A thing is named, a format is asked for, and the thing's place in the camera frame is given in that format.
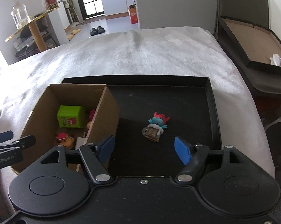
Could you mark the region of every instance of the wooden table leg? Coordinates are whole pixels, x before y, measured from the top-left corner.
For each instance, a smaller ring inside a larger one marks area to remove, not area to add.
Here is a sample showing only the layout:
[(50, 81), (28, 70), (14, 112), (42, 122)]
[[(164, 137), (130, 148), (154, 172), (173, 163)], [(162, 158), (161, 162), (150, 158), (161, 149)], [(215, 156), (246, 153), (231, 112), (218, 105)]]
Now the wooden table leg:
[(32, 33), (32, 36), (33, 36), (33, 38), (36, 42), (36, 45), (37, 45), (39, 51), (43, 52), (43, 51), (47, 50), (47, 46), (46, 46), (46, 44), (44, 42), (44, 39), (43, 39), (39, 29), (38, 29), (38, 26), (37, 26), (36, 22), (29, 25), (29, 29)]

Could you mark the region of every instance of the table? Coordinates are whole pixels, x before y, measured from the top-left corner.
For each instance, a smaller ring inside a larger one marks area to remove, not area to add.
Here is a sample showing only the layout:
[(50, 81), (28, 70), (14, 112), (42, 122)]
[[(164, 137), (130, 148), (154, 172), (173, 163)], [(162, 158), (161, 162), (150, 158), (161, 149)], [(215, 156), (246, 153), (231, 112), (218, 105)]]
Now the table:
[(28, 24), (26, 24), (25, 26), (23, 26), (21, 29), (17, 30), (14, 34), (12, 34), (10, 37), (8, 37), (5, 42), (9, 41), (11, 38), (13, 38), (16, 34), (18, 34), (19, 32), (23, 31), (26, 27), (29, 27), (31, 33), (32, 33), (32, 36), (36, 42), (36, 45), (39, 49), (40, 52), (43, 52), (45, 50), (47, 50), (47, 46), (45, 44), (45, 41), (43, 40), (43, 37), (39, 31), (39, 28), (37, 26), (37, 21), (41, 18), (43, 18), (44, 16), (46, 16), (47, 14), (51, 13), (52, 11), (54, 10), (57, 10), (59, 8), (56, 7), (56, 8), (53, 8), (53, 9), (50, 9), (48, 11), (46, 11), (45, 13), (41, 14), (40, 16), (34, 18), (31, 22), (29, 22)]

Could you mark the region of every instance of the toy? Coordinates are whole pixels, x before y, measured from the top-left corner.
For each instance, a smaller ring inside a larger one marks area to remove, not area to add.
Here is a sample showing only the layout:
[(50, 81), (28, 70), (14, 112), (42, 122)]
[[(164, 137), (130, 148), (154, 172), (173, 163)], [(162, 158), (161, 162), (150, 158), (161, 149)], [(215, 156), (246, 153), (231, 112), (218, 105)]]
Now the toy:
[(75, 144), (75, 140), (74, 138), (68, 136), (67, 133), (59, 133), (57, 135), (57, 142), (60, 144), (60, 145), (63, 145), (65, 146), (65, 149), (67, 150), (70, 150), (72, 148), (74, 148)]
[(159, 142), (160, 135), (163, 134), (163, 129), (166, 129), (166, 122), (169, 121), (169, 117), (164, 114), (154, 113), (154, 117), (149, 120), (149, 125), (142, 130), (142, 134), (147, 139)]
[(57, 121), (61, 128), (84, 128), (86, 111), (82, 106), (61, 105)]
[(92, 120), (94, 118), (95, 112), (96, 112), (96, 110), (91, 110), (90, 111), (90, 115), (89, 115), (90, 122), (88, 122), (86, 124), (86, 127), (87, 127), (88, 130), (89, 130), (90, 126), (91, 126), (91, 123), (92, 123)]

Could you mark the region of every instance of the green plastic container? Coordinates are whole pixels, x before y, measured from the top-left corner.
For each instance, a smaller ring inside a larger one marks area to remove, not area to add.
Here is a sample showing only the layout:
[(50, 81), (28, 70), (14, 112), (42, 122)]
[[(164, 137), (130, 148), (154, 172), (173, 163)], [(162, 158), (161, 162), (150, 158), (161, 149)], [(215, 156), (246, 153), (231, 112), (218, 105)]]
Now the green plastic container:
[(82, 106), (61, 105), (57, 113), (57, 121), (61, 128), (84, 128), (86, 111)]

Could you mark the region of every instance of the wooden table top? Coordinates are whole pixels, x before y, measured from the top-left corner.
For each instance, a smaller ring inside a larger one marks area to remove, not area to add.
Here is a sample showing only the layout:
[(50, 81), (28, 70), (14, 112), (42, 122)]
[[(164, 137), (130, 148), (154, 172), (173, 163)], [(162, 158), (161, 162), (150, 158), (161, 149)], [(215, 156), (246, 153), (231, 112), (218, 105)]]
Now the wooden table top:
[(12, 34), (10, 37), (8, 37), (5, 42), (9, 41), (11, 38), (13, 38), (17, 33), (23, 31), (26, 27), (30, 26), (32, 23), (38, 21), (39, 19), (43, 18), (44, 16), (46, 16), (47, 14), (51, 13), (52, 11), (54, 10), (57, 10), (59, 8), (58, 7), (55, 7), (53, 9), (50, 9), (48, 11), (46, 11), (45, 13), (41, 14), (40, 16), (34, 18), (33, 20), (31, 20), (31, 22), (29, 22), (28, 24), (26, 24), (25, 26), (23, 26), (21, 29), (17, 30), (14, 34)]

